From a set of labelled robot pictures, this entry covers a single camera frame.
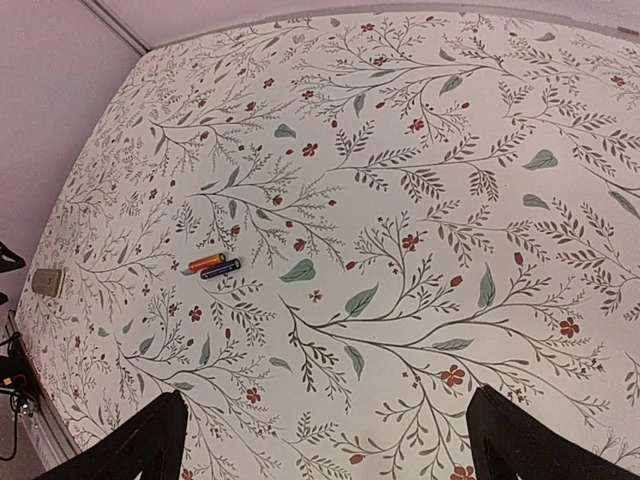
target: green leaf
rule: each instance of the green leaf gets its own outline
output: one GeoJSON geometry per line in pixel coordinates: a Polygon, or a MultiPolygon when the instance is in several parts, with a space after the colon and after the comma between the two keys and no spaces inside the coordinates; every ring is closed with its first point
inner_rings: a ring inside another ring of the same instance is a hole
{"type": "Polygon", "coordinates": [[[223,73],[222,75],[220,75],[219,77],[217,77],[217,78],[213,81],[213,83],[219,83],[219,82],[221,82],[221,81],[224,79],[224,77],[226,77],[227,75],[229,75],[229,72],[225,72],[225,73],[223,73]]]}
{"type": "Polygon", "coordinates": [[[390,73],[395,73],[395,70],[378,70],[377,72],[373,72],[369,78],[384,77],[385,75],[389,75],[390,73]]]}
{"type": "Polygon", "coordinates": [[[124,258],[127,256],[127,248],[129,248],[128,243],[124,246],[124,248],[122,249],[122,252],[120,252],[120,255],[118,256],[118,265],[124,262],[124,258]]]}
{"type": "Polygon", "coordinates": [[[140,395],[144,393],[144,380],[142,379],[142,375],[138,373],[138,382],[140,382],[140,395]]]}
{"type": "Polygon", "coordinates": [[[300,260],[295,267],[278,278],[280,278],[284,283],[292,283],[313,280],[315,276],[316,269],[313,267],[313,260],[305,258],[304,260],[300,260]]]}
{"type": "Polygon", "coordinates": [[[356,111],[356,117],[360,118],[360,112],[364,108],[364,97],[366,95],[361,93],[353,99],[353,109],[356,111]]]}
{"type": "Polygon", "coordinates": [[[444,85],[440,89],[440,95],[450,92],[451,90],[458,88],[460,85],[462,85],[462,77],[452,75],[446,82],[444,82],[444,85]]]}
{"type": "Polygon", "coordinates": [[[454,352],[457,350],[464,350],[473,343],[472,340],[466,340],[464,338],[452,338],[446,342],[438,342],[431,345],[431,348],[440,350],[442,352],[454,352]]]}
{"type": "Polygon", "coordinates": [[[546,210],[549,210],[549,205],[547,205],[547,202],[534,195],[533,193],[527,193],[524,197],[522,197],[522,204],[525,207],[544,208],[546,210]]]}
{"type": "Polygon", "coordinates": [[[277,358],[277,357],[271,357],[269,359],[269,363],[271,365],[273,365],[274,367],[278,367],[278,368],[286,368],[287,370],[289,370],[291,373],[293,373],[293,370],[291,370],[291,367],[289,366],[289,364],[287,363],[286,360],[282,360],[281,358],[277,358]]]}
{"type": "Polygon", "coordinates": [[[202,187],[200,187],[200,191],[204,192],[205,190],[209,190],[213,187],[215,187],[218,184],[218,182],[211,182],[211,183],[207,183],[206,185],[203,185],[202,187]]]}
{"type": "Polygon", "coordinates": [[[360,293],[356,293],[353,297],[349,299],[349,301],[345,304],[344,309],[351,317],[358,317],[365,308],[371,303],[373,297],[378,291],[378,284],[375,287],[370,288],[368,290],[363,290],[360,293]]]}
{"type": "Polygon", "coordinates": [[[523,165],[522,168],[533,171],[541,168],[551,168],[557,165],[558,159],[553,155],[553,152],[543,149],[536,153],[531,161],[523,165]]]}
{"type": "Polygon", "coordinates": [[[547,32],[542,37],[538,37],[535,40],[537,42],[550,42],[551,40],[555,40],[555,39],[556,39],[556,36],[553,33],[547,32]]]}
{"type": "Polygon", "coordinates": [[[207,340],[202,344],[202,352],[200,353],[200,365],[206,365],[211,357],[211,341],[209,340],[209,334],[207,334],[207,340]]]}
{"type": "Polygon", "coordinates": [[[258,216],[258,218],[261,218],[262,220],[271,220],[269,218],[269,215],[267,215],[267,212],[265,212],[264,210],[262,210],[261,208],[258,208],[256,210],[256,215],[258,216]]]}
{"type": "Polygon", "coordinates": [[[358,375],[358,380],[360,380],[362,371],[364,370],[364,357],[351,345],[344,347],[344,351],[347,352],[347,355],[351,358],[351,362],[353,362],[353,369],[356,371],[356,375],[358,375]]]}
{"type": "Polygon", "coordinates": [[[164,131],[163,131],[162,132],[162,137],[160,137],[160,141],[158,142],[158,145],[156,146],[156,151],[154,152],[154,155],[158,154],[158,152],[162,148],[162,145],[164,145],[164,142],[165,142],[166,139],[167,139],[167,136],[164,134],[164,131]]]}
{"type": "Polygon", "coordinates": [[[613,198],[615,198],[616,201],[620,204],[620,206],[622,208],[624,208],[627,212],[629,212],[631,215],[633,215],[638,220],[640,220],[640,215],[638,215],[638,211],[636,210],[636,207],[634,207],[633,204],[629,200],[627,200],[625,197],[623,197],[618,192],[610,191],[609,195],[611,195],[613,198]]]}
{"type": "Polygon", "coordinates": [[[193,112],[189,112],[184,117],[182,117],[180,120],[178,120],[178,125],[182,125],[184,122],[186,122],[187,119],[191,116],[192,113],[193,112]]]}
{"type": "Polygon", "coordinates": [[[296,138],[297,134],[291,127],[284,123],[281,123],[280,125],[278,125],[278,128],[276,128],[276,131],[273,132],[273,136],[276,138],[296,138]]]}
{"type": "Polygon", "coordinates": [[[231,215],[232,219],[236,218],[236,212],[237,211],[238,211],[238,204],[236,203],[235,200],[230,200],[229,201],[229,215],[231,215]]]}
{"type": "Polygon", "coordinates": [[[224,188],[232,187],[236,183],[236,179],[238,178],[239,173],[240,167],[236,167],[235,170],[231,172],[231,175],[229,175],[229,180],[227,180],[227,185],[224,188]]]}
{"type": "Polygon", "coordinates": [[[153,343],[154,338],[155,337],[147,338],[146,340],[143,340],[142,343],[140,343],[140,346],[138,347],[138,351],[140,352],[140,355],[144,355],[149,351],[149,348],[151,348],[151,344],[153,343]]]}
{"type": "Polygon", "coordinates": [[[193,388],[193,385],[187,382],[176,382],[173,384],[178,390],[182,390],[183,392],[188,392],[193,388]]]}
{"type": "Polygon", "coordinates": [[[133,325],[133,318],[129,321],[129,323],[122,327],[122,333],[124,333],[125,335],[129,333],[129,330],[131,330],[131,325],[133,325]]]}
{"type": "Polygon", "coordinates": [[[280,40],[280,37],[273,37],[271,40],[269,40],[269,42],[264,46],[264,48],[262,49],[262,51],[264,52],[267,48],[269,47],[273,47],[278,40],[280,40]]]}
{"type": "Polygon", "coordinates": [[[485,263],[485,267],[486,270],[480,280],[480,298],[478,298],[478,307],[480,308],[490,307],[496,298],[496,286],[493,283],[489,264],[485,263]]]}
{"type": "Polygon", "coordinates": [[[455,62],[456,59],[453,58],[451,55],[449,55],[447,52],[445,52],[444,50],[440,49],[440,58],[443,60],[446,60],[447,62],[455,62]]]}

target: wall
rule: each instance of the wall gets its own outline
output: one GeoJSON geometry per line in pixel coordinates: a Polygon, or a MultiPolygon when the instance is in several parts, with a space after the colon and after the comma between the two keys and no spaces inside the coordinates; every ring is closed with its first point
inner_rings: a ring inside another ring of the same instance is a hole
{"type": "MultiPolygon", "coordinates": [[[[80,2],[0,4],[0,239],[26,260],[84,142],[137,59],[80,2]]],[[[12,303],[25,275],[0,277],[12,303]]]]}
{"type": "MultiPolygon", "coordinates": [[[[381,10],[438,10],[431,5],[449,6],[461,10],[460,2],[436,0],[99,0],[109,6],[126,21],[145,41],[158,46],[187,36],[193,36],[215,29],[265,18],[291,16],[296,12],[329,12],[340,10],[372,11],[380,6],[381,10]]],[[[503,9],[526,9],[544,12],[550,15],[571,17],[580,22],[595,25],[607,25],[638,29],[640,11],[633,0],[469,0],[464,2],[466,10],[478,6],[499,7],[503,9]]]]}

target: red flower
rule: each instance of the red flower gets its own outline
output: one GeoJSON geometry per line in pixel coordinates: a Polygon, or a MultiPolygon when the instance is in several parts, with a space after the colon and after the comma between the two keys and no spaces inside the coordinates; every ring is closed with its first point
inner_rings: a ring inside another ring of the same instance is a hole
{"type": "Polygon", "coordinates": [[[409,250],[410,252],[416,251],[416,245],[420,242],[420,237],[415,237],[411,234],[402,239],[402,248],[409,250]]]}
{"type": "Polygon", "coordinates": [[[463,466],[458,465],[456,468],[453,469],[453,473],[449,478],[451,480],[476,480],[472,476],[473,471],[474,471],[473,467],[464,468],[463,466]]]}
{"type": "Polygon", "coordinates": [[[560,322],[560,333],[565,337],[571,338],[574,333],[580,333],[580,326],[573,323],[573,318],[569,317],[560,322]]]}
{"type": "Polygon", "coordinates": [[[260,394],[258,393],[257,388],[250,388],[249,390],[247,390],[247,400],[249,400],[251,404],[254,404],[262,400],[262,397],[260,397],[260,394]]]}
{"type": "Polygon", "coordinates": [[[416,133],[418,130],[424,128],[424,122],[418,118],[416,118],[411,125],[409,125],[409,130],[411,133],[416,133]]]}
{"type": "Polygon", "coordinates": [[[351,458],[349,459],[349,463],[351,465],[357,465],[360,462],[362,462],[362,460],[364,460],[364,455],[360,455],[359,453],[356,453],[355,455],[351,456],[351,458]]]}
{"type": "Polygon", "coordinates": [[[309,294],[309,298],[313,300],[313,303],[318,303],[320,300],[322,300],[323,296],[324,295],[320,293],[320,290],[314,290],[313,293],[309,294]]]}
{"type": "Polygon", "coordinates": [[[296,243],[293,245],[293,249],[296,252],[301,252],[302,250],[304,250],[304,246],[307,244],[307,242],[305,242],[303,239],[298,238],[296,240],[296,243]]]}
{"type": "Polygon", "coordinates": [[[202,310],[197,305],[193,307],[193,309],[189,310],[189,316],[191,317],[192,322],[199,322],[200,317],[202,316],[202,310]]]}
{"type": "Polygon", "coordinates": [[[451,285],[452,287],[457,287],[461,283],[462,283],[462,276],[457,275],[451,279],[451,281],[449,282],[449,285],[451,285]]]}
{"type": "Polygon", "coordinates": [[[448,372],[440,372],[440,380],[445,382],[449,387],[462,385],[462,377],[464,376],[464,370],[460,370],[457,365],[451,365],[448,372]]]}
{"type": "Polygon", "coordinates": [[[318,148],[318,144],[314,143],[313,145],[307,143],[307,146],[302,149],[303,157],[313,157],[316,154],[316,150],[318,148]]]}
{"type": "Polygon", "coordinates": [[[611,77],[611,81],[615,83],[618,87],[621,87],[626,83],[624,79],[622,77],[619,77],[618,75],[614,75],[613,77],[611,77]]]}

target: floral pattern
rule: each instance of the floral pattern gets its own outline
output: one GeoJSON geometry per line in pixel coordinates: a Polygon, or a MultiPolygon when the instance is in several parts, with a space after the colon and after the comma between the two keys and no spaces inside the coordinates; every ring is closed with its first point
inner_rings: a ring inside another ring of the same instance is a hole
{"type": "Polygon", "coordinates": [[[54,207],[18,325],[86,449],[160,392],[183,479],[471,480],[480,385],[625,468],[640,50],[467,13],[151,52],[54,207]],[[228,277],[180,271],[214,253],[228,277]]]}

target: red berry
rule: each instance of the red berry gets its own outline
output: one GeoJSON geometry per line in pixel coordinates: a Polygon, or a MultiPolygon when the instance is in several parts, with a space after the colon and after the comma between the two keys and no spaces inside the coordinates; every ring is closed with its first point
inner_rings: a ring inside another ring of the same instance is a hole
{"type": "Polygon", "coordinates": [[[451,281],[449,282],[449,285],[451,285],[452,287],[457,287],[458,285],[460,285],[462,283],[462,276],[458,275],[456,277],[453,277],[451,279],[451,281]]]}

